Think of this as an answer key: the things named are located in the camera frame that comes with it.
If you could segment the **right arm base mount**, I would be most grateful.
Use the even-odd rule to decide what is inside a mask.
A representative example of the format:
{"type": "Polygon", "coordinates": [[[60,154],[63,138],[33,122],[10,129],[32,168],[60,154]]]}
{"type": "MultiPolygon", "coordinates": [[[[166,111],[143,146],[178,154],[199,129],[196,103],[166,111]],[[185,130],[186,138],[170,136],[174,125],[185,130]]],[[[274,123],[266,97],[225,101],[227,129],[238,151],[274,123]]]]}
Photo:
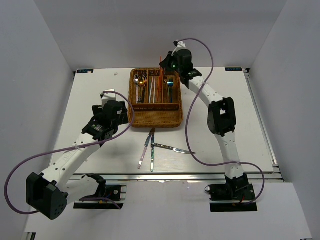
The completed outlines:
{"type": "Polygon", "coordinates": [[[209,205],[211,213],[237,213],[237,212],[257,212],[258,207],[255,202],[248,204],[256,198],[252,184],[237,193],[232,193],[226,184],[211,184],[204,188],[204,192],[209,195],[209,205]]]}

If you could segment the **green handled knife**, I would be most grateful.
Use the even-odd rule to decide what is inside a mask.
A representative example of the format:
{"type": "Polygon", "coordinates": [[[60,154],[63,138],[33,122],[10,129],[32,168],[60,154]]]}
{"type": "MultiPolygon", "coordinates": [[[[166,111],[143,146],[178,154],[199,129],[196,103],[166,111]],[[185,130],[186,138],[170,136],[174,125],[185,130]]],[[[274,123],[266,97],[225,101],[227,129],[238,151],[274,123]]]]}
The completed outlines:
{"type": "Polygon", "coordinates": [[[151,159],[150,159],[150,171],[154,171],[154,161],[155,161],[155,128],[152,129],[152,134],[151,134],[151,140],[150,140],[150,146],[151,146],[151,159]]]}

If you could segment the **pink handled silver spoon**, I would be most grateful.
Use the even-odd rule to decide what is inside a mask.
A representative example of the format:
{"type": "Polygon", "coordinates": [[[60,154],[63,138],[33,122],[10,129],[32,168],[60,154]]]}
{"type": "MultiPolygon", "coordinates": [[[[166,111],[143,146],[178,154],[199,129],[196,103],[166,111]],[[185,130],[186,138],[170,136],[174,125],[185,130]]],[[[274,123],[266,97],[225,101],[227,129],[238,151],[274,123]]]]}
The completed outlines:
{"type": "Polygon", "coordinates": [[[134,75],[133,82],[135,84],[135,101],[139,103],[139,83],[140,83],[140,76],[138,74],[134,75]]]}

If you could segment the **green rainbow fork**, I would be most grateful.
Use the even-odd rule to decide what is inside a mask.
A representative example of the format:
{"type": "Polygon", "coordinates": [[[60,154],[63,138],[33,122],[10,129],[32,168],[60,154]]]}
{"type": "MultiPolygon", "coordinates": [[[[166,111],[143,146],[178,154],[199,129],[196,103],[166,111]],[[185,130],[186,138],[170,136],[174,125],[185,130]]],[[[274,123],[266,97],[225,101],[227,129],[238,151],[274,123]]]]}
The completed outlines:
{"type": "Polygon", "coordinates": [[[172,103],[173,102],[173,96],[172,96],[172,94],[173,94],[173,91],[172,91],[173,89],[172,89],[172,86],[169,86],[168,87],[168,102],[169,103],[172,103]]]}

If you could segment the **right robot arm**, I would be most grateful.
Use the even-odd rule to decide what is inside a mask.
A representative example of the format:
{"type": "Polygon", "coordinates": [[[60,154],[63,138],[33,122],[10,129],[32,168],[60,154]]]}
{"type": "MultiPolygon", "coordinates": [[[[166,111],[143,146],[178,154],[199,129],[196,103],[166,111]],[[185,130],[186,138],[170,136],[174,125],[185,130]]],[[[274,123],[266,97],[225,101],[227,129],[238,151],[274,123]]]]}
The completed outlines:
{"type": "Polygon", "coordinates": [[[235,141],[237,120],[234,100],[221,96],[205,82],[202,74],[193,67],[192,53],[186,48],[169,51],[159,65],[164,70],[178,73],[181,83],[198,94],[208,108],[207,126],[218,141],[225,166],[225,189],[219,190],[216,195],[243,200],[249,180],[240,163],[235,141]]]}

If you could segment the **long orange chopstick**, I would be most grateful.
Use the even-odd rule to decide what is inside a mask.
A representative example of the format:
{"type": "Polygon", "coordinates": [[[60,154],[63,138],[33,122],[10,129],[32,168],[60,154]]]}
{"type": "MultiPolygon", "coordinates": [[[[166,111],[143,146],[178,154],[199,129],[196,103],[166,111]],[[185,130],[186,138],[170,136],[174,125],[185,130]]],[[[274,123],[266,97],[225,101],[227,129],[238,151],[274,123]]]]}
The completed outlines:
{"type": "Polygon", "coordinates": [[[157,91],[156,91],[156,103],[159,102],[159,94],[160,94],[160,91],[161,91],[161,78],[160,78],[160,76],[159,76],[158,82],[157,82],[157,91]]]}

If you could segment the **dark handled knife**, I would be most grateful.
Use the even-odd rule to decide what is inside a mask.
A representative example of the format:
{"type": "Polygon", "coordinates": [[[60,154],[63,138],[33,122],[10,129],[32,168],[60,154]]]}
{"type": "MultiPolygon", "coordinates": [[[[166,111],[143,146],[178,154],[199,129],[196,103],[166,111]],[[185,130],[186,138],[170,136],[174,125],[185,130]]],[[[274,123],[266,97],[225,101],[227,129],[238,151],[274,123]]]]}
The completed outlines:
{"type": "Polygon", "coordinates": [[[168,145],[163,145],[163,144],[159,144],[159,143],[152,143],[151,146],[155,147],[155,148],[161,148],[161,149],[174,151],[174,152],[180,153],[180,154],[188,154],[188,155],[191,154],[191,152],[188,150],[184,150],[184,149],[180,149],[180,148],[176,148],[176,147],[172,147],[172,146],[168,146],[168,145]]]}

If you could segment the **teal chopstick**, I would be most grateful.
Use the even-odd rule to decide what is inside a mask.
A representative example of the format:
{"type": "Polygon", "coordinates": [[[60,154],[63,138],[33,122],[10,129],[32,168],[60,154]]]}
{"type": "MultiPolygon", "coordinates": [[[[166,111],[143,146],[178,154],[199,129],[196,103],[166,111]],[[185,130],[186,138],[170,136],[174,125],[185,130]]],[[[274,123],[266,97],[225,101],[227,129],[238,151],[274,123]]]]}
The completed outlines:
{"type": "Polygon", "coordinates": [[[153,79],[154,79],[154,78],[151,77],[151,80],[150,80],[150,82],[149,82],[149,87],[148,87],[148,104],[151,103],[153,79]]]}

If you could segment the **blue fork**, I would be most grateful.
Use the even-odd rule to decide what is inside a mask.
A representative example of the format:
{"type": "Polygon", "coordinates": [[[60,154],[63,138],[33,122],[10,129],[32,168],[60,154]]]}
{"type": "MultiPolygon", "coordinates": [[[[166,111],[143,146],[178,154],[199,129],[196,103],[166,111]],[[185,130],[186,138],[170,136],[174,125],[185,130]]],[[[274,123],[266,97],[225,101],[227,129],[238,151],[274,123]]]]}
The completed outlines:
{"type": "Polygon", "coordinates": [[[173,102],[173,85],[174,85],[173,79],[169,78],[167,80],[167,95],[168,95],[169,103],[173,102]]]}

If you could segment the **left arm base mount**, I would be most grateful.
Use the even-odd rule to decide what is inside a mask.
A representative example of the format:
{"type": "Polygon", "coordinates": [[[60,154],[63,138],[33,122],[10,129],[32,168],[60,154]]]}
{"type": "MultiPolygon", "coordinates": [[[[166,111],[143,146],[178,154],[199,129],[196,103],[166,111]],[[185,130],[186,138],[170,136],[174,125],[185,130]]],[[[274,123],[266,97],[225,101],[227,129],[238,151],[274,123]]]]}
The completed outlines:
{"type": "Polygon", "coordinates": [[[98,174],[86,174],[90,180],[94,180],[98,186],[93,195],[84,196],[83,200],[73,204],[78,210],[121,210],[127,195],[127,186],[107,183],[98,174]]]}

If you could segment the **short orange chopstick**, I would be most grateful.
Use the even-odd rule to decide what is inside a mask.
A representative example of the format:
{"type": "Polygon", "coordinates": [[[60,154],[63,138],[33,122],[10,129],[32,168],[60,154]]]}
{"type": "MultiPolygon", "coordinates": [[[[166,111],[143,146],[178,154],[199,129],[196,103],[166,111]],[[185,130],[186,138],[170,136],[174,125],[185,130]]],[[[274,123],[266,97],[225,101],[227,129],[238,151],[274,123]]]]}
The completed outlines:
{"type": "MultiPolygon", "coordinates": [[[[159,61],[160,63],[162,62],[162,56],[159,57],[159,61]]],[[[161,93],[161,102],[163,102],[163,90],[164,90],[164,70],[163,68],[160,66],[159,67],[159,72],[160,72],[160,93],[161,93]]]]}

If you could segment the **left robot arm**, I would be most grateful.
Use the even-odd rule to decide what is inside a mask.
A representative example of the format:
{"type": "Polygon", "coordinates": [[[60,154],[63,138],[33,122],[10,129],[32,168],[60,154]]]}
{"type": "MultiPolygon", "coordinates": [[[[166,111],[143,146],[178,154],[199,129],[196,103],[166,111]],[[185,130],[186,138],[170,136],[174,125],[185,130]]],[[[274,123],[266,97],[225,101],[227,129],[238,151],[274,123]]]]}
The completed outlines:
{"type": "Polygon", "coordinates": [[[124,101],[108,100],[94,105],[92,111],[93,117],[74,142],[74,148],[26,179],[26,202],[50,220],[58,218],[70,203],[106,196],[106,180],[98,174],[87,173],[75,182],[69,180],[103,146],[104,140],[111,139],[120,125],[128,124],[128,110],[124,101]]]}

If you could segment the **gold rainbow spoon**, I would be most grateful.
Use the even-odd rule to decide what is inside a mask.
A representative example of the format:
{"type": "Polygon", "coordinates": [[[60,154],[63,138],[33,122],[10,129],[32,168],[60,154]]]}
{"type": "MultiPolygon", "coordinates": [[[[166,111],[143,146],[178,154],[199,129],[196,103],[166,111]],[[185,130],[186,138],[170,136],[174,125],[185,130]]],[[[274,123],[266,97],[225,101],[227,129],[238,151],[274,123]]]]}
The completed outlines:
{"type": "Polygon", "coordinates": [[[143,104],[146,92],[146,85],[147,85],[147,77],[142,75],[140,80],[138,81],[138,86],[140,87],[140,96],[138,97],[138,103],[143,104]]]}

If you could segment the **pink handled knife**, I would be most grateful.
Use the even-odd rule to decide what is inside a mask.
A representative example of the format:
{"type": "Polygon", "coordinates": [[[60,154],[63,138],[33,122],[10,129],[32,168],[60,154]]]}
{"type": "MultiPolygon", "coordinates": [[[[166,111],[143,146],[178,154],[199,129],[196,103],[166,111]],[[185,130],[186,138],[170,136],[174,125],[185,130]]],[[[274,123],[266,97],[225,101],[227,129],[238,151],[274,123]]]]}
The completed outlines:
{"type": "Polygon", "coordinates": [[[151,137],[154,135],[154,132],[155,132],[155,129],[152,128],[145,140],[145,143],[144,143],[144,149],[143,149],[143,152],[142,152],[142,155],[140,157],[140,160],[138,162],[138,166],[137,168],[140,169],[142,164],[143,164],[143,161],[145,159],[145,155],[146,155],[146,152],[147,152],[147,149],[148,149],[148,146],[149,146],[149,143],[150,143],[150,140],[151,140],[151,137]]]}

